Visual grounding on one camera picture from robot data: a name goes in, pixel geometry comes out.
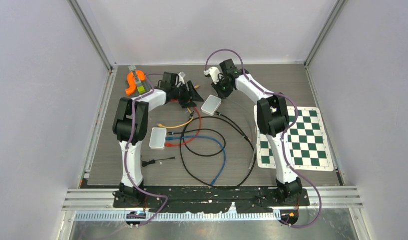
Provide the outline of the white network switch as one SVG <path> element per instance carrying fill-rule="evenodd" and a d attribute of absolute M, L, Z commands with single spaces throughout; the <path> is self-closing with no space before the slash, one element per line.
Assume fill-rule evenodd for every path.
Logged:
<path fill-rule="evenodd" d="M 153 127 L 149 139 L 149 147 L 152 150 L 163 150 L 165 148 L 166 134 L 166 128 Z"/>
<path fill-rule="evenodd" d="M 221 102 L 221 98 L 210 94 L 201 106 L 201 111 L 209 116 L 213 116 L 221 105 Z"/>

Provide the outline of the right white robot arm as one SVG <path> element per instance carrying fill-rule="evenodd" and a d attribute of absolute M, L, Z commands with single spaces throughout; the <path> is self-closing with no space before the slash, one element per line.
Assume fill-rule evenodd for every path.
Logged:
<path fill-rule="evenodd" d="M 219 67 L 204 70 L 204 75 L 212 80 L 212 88 L 219 98 L 225 99 L 233 90 L 238 90 L 255 103 L 258 130 L 266 136 L 275 161 L 275 197 L 283 205 L 295 202 L 303 187 L 288 144 L 287 131 L 291 123 L 285 96 L 263 87 L 244 68 L 238 69 L 231 59 L 221 62 Z"/>

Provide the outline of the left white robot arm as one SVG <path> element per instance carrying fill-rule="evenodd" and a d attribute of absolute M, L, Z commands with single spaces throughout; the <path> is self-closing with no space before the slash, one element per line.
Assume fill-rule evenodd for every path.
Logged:
<path fill-rule="evenodd" d="M 149 194 L 144 190 L 141 172 L 141 146 L 148 130 L 149 112 L 171 101 L 182 108 L 196 106 L 203 98 L 185 73 L 164 72 L 156 87 L 146 86 L 147 75 L 133 70 L 128 74 L 129 88 L 126 97 L 119 100 L 112 131 L 122 152 L 122 179 L 114 196 L 133 207 L 141 206 Z"/>

